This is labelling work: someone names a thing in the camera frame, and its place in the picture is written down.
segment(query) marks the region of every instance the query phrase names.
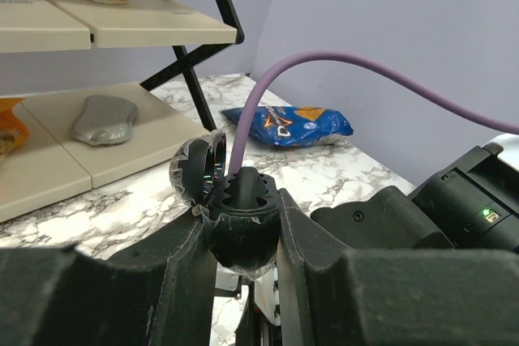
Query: snack bag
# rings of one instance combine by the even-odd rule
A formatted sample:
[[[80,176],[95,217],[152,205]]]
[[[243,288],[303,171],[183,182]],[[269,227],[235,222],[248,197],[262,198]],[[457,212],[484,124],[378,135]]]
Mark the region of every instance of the snack bag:
[[[19,97],[0,99],[0,162],[12,149],[22,146],[29,136],[28,128],[12,111],[22,100]]]
[[[223,114],[238,123],[243,108],[225,109]],[[311,146],[336,143],[354,130],[338,111],[316,107],[258,107],[250,136],[273,146]]]

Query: screw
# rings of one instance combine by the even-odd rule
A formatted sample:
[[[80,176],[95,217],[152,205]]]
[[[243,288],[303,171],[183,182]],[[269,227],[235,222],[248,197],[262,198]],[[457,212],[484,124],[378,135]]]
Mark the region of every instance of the screw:
[[[360,222],[362,219],[364,219],[364,214],[362,214],[360,211],[356,211],[354,213],[354,221]]]

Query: gray wall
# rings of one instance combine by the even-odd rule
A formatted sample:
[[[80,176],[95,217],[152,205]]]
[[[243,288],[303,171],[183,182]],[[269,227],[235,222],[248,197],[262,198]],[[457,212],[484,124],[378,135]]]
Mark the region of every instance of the gray wall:
[[[519,0],[272,0],[255,61],[343,49],[382,62],[467,107],[519,122]],[[494,131],[344,64],[300,66],[273,91],[295,105],[339,109],[353,142],[420,183]]]
[[[219,18],[214,0],[179,0]],[[250,72],[271,0],[234,0],[246,42],[200,64],[200,75]],[[174,61],[171,48],[0,54],[0,96],[142,81]]]

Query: white marble surface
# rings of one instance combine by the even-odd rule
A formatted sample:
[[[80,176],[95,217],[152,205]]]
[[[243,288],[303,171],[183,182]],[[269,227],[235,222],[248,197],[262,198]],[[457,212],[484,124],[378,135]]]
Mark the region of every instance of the white marble surface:
[[[226,128],[229,154],[234,126],[220,111],[243,106],[254,81],[243,75],[200,81],[218,127]],[[154,93],[188,117],[199,120],[183,81],[167,83]],[[262,104],[287,105],[271,92],[265,94]],[[350,120],[354,127],[354,118]],[[273,176],[278,188],[286,187],[307,213],[317,207],[369,199],[385,186],[395,185],[405,193],[413,189],[406,180],[348,142],[332,147],[274,150],[250,141],[244,164]],[[79,242],[78,249],[84,253],[108,258],[169,223],[184,210],[169,184],[165,163],[0,224],[0,247],[63,246]],[[246,298],[244,293],[241,301],[215,299],[211,346],[234,342],[234,330]]]

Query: black shelf frame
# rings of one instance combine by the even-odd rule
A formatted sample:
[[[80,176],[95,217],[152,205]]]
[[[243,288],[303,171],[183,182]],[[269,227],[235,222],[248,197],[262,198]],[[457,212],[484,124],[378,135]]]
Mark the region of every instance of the black shelf frame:
[[[186,80],[187,87],[189,88],[189,92],[191,93],[195,103],[202,125],[210,131],[215,130],[217,126],[212,118],[211,110],[209,109],[208,102],[202,92],[194,67],[215,54],[220,53],[223,49],[232,45],[240,45],[245,40],[242,25],[240,24],[238,15],[234,9],[233,1],[216,0],[216,2],[223,22],[236,28],[236,41],[233,44],[201,45],[191,52],[187,52],[185,46],[173,46],[173,51],[177,57],[177,61],[163,70],[160,70],[140,84],[147,91],[152,91],[170,81],[173,77],[182,74]]]

